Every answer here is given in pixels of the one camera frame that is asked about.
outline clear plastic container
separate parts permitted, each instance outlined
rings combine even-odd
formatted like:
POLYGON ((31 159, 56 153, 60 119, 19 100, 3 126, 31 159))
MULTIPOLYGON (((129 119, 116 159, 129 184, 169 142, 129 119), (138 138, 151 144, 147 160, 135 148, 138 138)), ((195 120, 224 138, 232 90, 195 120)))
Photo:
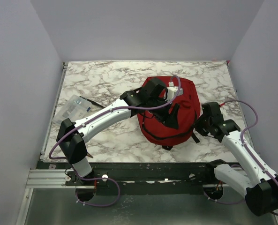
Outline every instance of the clear plastic container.
POLYGON ((60 125, 67 118, 71 121, 79 120, 85 117, 85 114, 90 110, 92 103, 73 95, 54 116, 53 122, 60 125))

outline tabletop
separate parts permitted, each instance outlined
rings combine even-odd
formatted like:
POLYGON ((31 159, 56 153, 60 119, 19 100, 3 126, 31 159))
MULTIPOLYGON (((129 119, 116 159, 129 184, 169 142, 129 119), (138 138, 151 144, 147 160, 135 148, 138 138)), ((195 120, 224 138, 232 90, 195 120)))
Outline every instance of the tabletop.
MULTIPOLYGON (((194 82, 201 104, 226 99, 235 99, 235 90, 225 61, 207 62, 162 62, 162 61, 83 61, 70 62, 61 84, 55 111, 72 95, 82 96, 103 106, 108 106, 127 91, 141 87, 149 76, 172 76, 187 78, 194 82)), ((100 110, 92 106, 88 115, 100 110)), ((224 119, 233 119, 244 128, 244 119, 237 103, 228 103, 221 108, 224 119)), ((45 147, 45 162, 56 143, 59 126, 52 124, 45 147)), ((118 122, 93 137, 86 143, 94 158, 90 162, 209 162, 222 159, 236 162, 232 153, 216 139, 196 134, 200 142, 192 138, 174 146, 170 151, 150 143, 141 133, 137 117, 118 122)), ((59 147, 54 156, 64 156, 59 147)))

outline purple cable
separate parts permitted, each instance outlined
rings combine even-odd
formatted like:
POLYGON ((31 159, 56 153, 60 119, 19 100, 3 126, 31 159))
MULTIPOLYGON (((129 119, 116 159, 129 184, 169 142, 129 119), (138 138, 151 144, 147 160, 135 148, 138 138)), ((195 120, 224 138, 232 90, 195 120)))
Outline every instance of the purple cable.
MULTIPOLYGON (((241 102, 241 103, 247 105, 254 112, 254 114, 255 114, 255 122, 254 122, 254 124, 252 124, 249 127, 247 127, 247 128, 242 130, 241 135, 240 135, 241 141, 242 141, 242 144, 244 145, 246 151, 251 155, 251 157, 256 161, 256 163, 259 165, 259 167, 274 181, 274 183, 278 187, 278 181, 274 178, 274 176, 271 173, 269 173, 268 171, 265 171, 265 166, 263 166, 261 164, 261 162, 255 157, 255 155, 252 153, 252 151, 249 149, 249 147, 244 142, 244 133, 247 130, 249 130, 250 128, 254 127, 258 123, 259 118, 258 118, 256 110, 254 109, 254 107, 252 107, 250 104, 248 104, 248 103, 246 103, 244 101, 240 101, 240 100, 227 100, 227 101, 224 102, 224 104, 228 103, 228 102, 241 102)), ((278 216, 278 213, 276 213, 276 212, 272 212, 272 214, 275 215, 275 216, 278 216)))
MULTIPOLYGON (((234 168, 234 167, 243 169, 240 165, 231 165, 231 168, 234 168)), ((241 199, 240 201, 233 202, 233 203, 232 202, 220 202, 220 201, 210 198, 205 192, 203 192, 203 194, 208 198, 208 200, 211 200, 212 202, 222 204, 222 205, 237 205, 237 204, 245 202, 245 199, 241 199)))
MULTIPOLYGON (((141 110, 156 110, 156 109, 160 109, 160 108, 163 108, 169 104, 171 104, 175 99, 176 97, 178 96, 179 92, 180 92, 180 88, 181 88, 181 85, 180 85, 180 78, 176 75, 173 75, 171 78, 170 78, 170 82, 173 80, 173 78, 176 78, 177 79, 177 82, 178 82, 178 89, 177 89, 177 92, 175 94, 175 96, 170 100, 168 101, 167 103, 163 104, 163 105, 160 105, 160 106, 156 106, 156 107, 135 107, 135 106, 119 106, 119 107, 115 107, 113 108, 112 110, 107 110, 107 111, 104 111, 102 113, 100 113, 99 115, 93 117, 92 119, 88 120, 85 122, 85 125, 87 125, 88 123, 91 123, 92 121, 96 120, 97 118, 107 114, 107 113, 110 113, 110 112, 113 112, 115 110, 119 110, 119 109, 141 109, 141 110)), ((66 159, 66 157, 53 157, 52 156, 52 153, 54 152, 55 148, 65 139, 67 138, 70 134, 74 133, 75 131, 77 131, 79 128, 82 128, 83 126, 82 125, 79 125, 78 127, 75 127, 74 129, 72 129, 71 131, 69 131, 68 133, 66 133, 61 139, 59 139, 58 142, 56 142, 56 144, 51 148, 49 154, 48 154, 48 157, 50 159, 66 159)), ((114 182, 118 188, 118 196, 116 198, 115 201, 113 201, 112 203, 110 204, 105 204, 105 205, 97 205, 97 204, 91 204, 91 203, 86 203, 86 202, 81 202, 81 203, 84 203, 86 205, 90 205, 90 206, 95 206, 95 207, 107 207, 107 206, 111 206, 113 204, 115 204, 119 198, 120 198, 120 187, 119 187, 119 184, 111 179, 111 178, 90 178, 90 179, 85 179, 85 178, 82 178, 81 176, 79 176, 79 174, 76 172, 76 175, 81 179, 81 180, 102 180, 102 179, 107 179, 107 180, 110 180, 112 182, 114 182)))

